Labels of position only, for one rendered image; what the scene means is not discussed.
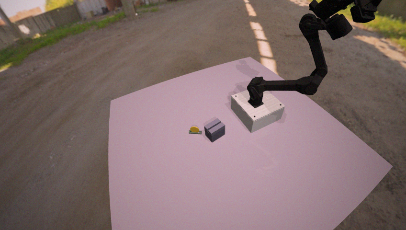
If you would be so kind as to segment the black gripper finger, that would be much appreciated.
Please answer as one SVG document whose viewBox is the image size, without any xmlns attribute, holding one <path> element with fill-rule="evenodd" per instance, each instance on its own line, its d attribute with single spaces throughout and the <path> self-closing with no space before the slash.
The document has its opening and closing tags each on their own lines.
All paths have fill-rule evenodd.
<svg viewBox="0 0 406 230">
<path fill-rule="evenodd" d="M 382 0 L 359 0 L 361 9 L 367 12 L 376 12 L 377 6 Z"/>
</svg>

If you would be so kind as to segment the gold coin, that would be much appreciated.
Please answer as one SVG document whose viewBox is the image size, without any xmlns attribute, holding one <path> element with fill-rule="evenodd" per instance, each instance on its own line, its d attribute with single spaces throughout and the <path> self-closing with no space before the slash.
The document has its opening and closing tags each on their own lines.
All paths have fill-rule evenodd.
<svg viewBox="0 0 406 230">
<path fill-rule="evenodd" d="M 191 132 L 196 132 L 196 133 L 199 132 L 199 129 L 195 126 L 191 127 L 190 130 L 191 130 Z"/>
</svg>

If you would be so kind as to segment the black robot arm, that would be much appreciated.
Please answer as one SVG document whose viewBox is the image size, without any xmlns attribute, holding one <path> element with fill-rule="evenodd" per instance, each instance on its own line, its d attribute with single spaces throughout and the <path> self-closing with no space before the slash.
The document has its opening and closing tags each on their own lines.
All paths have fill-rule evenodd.
<svg viewBox="0 0 406 230">
<path fill-rule="evenodd" d="M 305 14 L 300 22 L 299 28 L 307 39 L 315 61 L 316 69 L 310 76 L 302 77 L 298 80 L 264 80 L 263 77 L 255 77 L 247 86 L 250 98 L 249 104 L 257 108 L 262 102 L 264 91 L 297 91 L 301 94 L 313 95 L 317 92 L 321 81 L 327 75 L 327 65 L 323 54 L 322 46 L 319 40 L 318 30 L 326 30 L 332 40 L 346 36 L 353 27 L 343 14 L 335 14 L 330 7 L 340 5 L 347 0 L 322 0 L 318 3 L 313 0 L 309 4 L 309 10 L 315 15 Z M 334 16 L 332 16 L 335 14 Z M 332 17 L 330 17 L 332 16 Z"/>
</svg>

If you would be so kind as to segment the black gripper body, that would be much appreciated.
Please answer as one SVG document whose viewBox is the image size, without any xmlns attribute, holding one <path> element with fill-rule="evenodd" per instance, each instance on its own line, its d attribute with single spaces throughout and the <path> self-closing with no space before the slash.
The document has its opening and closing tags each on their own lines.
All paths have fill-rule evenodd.
<svg viewBox="0 0 406 230">
<path fill-rule="evenodd" d="M 335 5 L 330 7 L 329 2 L 326 1 L 328 7 L 333 11 L 333 12 L 339 12 L 340 10 L 344 10 L 347 8 L 348 5 L 354 2 L 354 6 L 351 7 L 350 12 L 352 15 L 352 19 L 356 23 L 367 23 L 369 21 L 372 21 L 375 19 L 374 12 L 369 12 L 369 11 L 363 11 L 360 6 L 359 0 L 347 0 L 344 3 L 340 5 Z"/>
</svg>

